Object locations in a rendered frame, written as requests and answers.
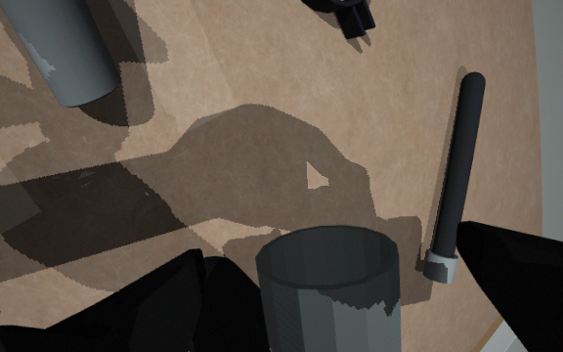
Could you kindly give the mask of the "black rod with grey end cap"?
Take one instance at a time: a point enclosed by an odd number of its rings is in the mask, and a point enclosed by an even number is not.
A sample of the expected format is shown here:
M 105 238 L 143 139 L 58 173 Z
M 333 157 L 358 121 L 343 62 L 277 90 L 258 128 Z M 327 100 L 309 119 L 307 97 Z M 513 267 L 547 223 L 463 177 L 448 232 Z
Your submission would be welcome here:
M 462 78 L 455 119 L 454 138 L 447 168 L 433 248 L 427 250 L 423 276 L 430 281 L 452 284 L 458 256 L 456 229 L 461 222 L 475 152 L 486 79 L 479 72 Z

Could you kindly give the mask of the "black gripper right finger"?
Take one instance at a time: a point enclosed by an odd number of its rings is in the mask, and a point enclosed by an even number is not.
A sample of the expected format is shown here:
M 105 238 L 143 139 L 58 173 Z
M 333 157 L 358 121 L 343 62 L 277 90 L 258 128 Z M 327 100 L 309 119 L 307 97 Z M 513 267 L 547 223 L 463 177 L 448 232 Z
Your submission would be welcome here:
M 563 242 L 461 221 L 456 247 L 528 352 L 563 352 Z

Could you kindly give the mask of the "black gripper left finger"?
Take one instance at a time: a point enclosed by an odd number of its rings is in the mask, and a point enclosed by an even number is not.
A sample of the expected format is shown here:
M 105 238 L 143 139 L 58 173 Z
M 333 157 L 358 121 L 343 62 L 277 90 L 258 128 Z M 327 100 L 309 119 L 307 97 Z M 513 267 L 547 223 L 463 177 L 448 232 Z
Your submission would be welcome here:
M 0 352 L 189 352 L 205 276 L 189 249 L 45 330 L 0 326 Z

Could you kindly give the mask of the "grey open-topped cup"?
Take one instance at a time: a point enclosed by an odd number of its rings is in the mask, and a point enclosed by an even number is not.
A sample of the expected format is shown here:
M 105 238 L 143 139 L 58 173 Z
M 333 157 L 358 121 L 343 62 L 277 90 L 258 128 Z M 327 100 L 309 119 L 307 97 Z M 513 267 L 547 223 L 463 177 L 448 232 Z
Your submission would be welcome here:
M 400 256 L 385 234 L 301 229 L 255 262 L 270 352 L 402 352 Z

